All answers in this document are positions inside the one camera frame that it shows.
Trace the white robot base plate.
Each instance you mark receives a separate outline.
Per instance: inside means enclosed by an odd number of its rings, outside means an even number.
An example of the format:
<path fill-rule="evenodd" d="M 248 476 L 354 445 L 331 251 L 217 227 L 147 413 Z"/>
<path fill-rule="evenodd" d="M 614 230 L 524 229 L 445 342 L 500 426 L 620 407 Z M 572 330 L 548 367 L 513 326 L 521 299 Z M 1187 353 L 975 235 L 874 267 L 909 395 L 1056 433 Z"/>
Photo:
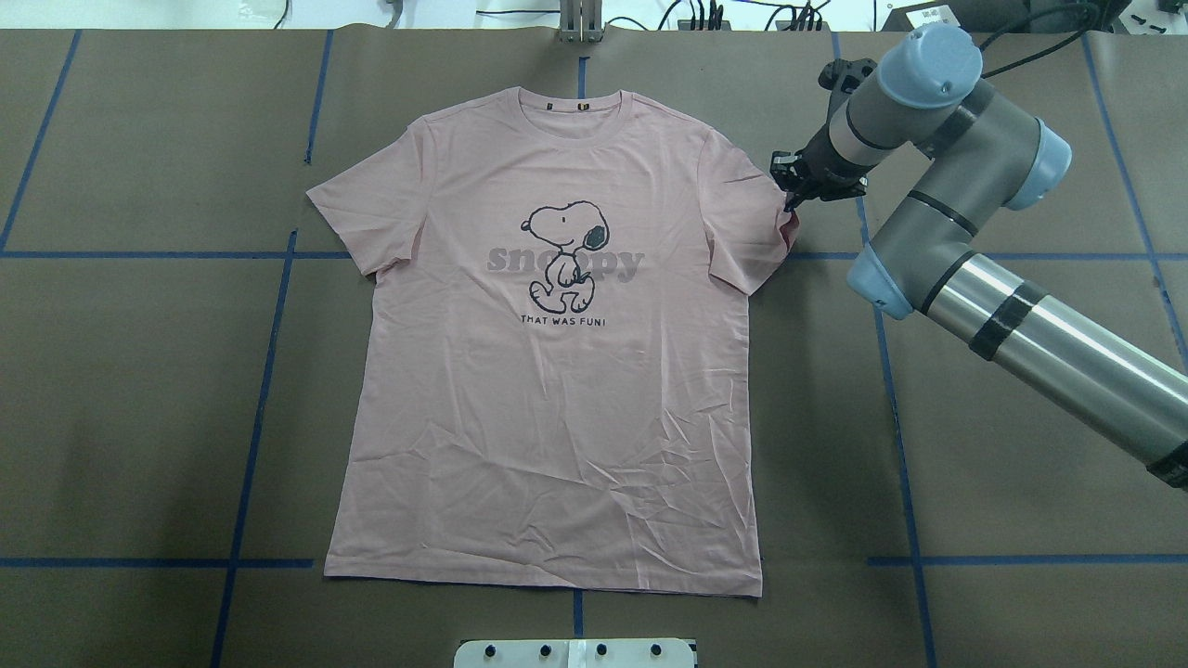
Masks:
<path fill-rule="evenodd" d="M 454 667 L 697 667 L 695 641 L 675 637 L 466 641 Z"/>

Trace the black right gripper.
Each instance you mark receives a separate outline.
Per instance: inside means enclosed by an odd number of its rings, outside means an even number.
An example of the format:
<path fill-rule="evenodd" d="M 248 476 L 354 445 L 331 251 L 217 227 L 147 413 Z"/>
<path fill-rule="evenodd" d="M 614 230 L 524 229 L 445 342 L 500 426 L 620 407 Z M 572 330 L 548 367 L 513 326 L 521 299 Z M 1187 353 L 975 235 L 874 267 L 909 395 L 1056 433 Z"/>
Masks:
<path fill-rule="evenodd" d="M 805 201 L 841 201 L 867 194 L 870 166 L 846 160 L 834 147 L 829 131 L 820 128 L 804 149 L 773 151 L 769 176 L 785 193 L 784 212 L 796 212 Z"/>

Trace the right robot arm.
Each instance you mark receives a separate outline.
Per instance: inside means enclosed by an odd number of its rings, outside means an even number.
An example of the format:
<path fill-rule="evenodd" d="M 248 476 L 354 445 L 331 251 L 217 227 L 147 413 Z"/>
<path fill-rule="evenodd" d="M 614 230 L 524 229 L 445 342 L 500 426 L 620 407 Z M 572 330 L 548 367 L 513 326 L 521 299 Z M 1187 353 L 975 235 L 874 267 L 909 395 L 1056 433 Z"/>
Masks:
<path fill-rule="evenodd" d="M 819 86 L 830 93 L 826 122 L 769 160 L 786 212 L 862 196 L 867 174 L 905 145 L 930 160 L 857 256 L 849 288 L 896 320 L 933 320 L 1184 490 L 1184 374 L 972 245 L 996 212 L 1040 203 L 1072 163 L 1061 136 L 982 77 L 972 34 L 925 24 L 878 62 L 830 62 Z"/>

